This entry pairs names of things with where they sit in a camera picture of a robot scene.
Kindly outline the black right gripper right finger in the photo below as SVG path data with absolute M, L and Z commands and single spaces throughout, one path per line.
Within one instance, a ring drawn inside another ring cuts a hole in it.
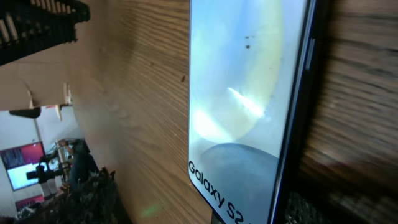
M 289 193 L 285 224 L 337 224 L 347 221 L 347 215 L 331 205 L 305 198 L 298 192 Z

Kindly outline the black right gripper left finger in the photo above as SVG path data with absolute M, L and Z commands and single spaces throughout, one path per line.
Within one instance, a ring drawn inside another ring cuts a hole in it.
M 132 224 L 115 181 L 115 171 L 102 168 L 77 190 L 64 190 L 51 202 L 26 208 L 16 224 Z

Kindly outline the blue Galaxy smartphone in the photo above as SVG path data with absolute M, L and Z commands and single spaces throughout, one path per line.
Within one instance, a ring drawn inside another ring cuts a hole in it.
M 326 1 L 191 0 L 188 176 L 221 223 L 280 223 Z

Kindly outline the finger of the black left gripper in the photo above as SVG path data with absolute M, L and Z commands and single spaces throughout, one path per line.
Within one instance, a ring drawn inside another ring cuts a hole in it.
M 89 20 L 81 1 L 1 0 L 1 65 L 76 42 L 75 25 Z

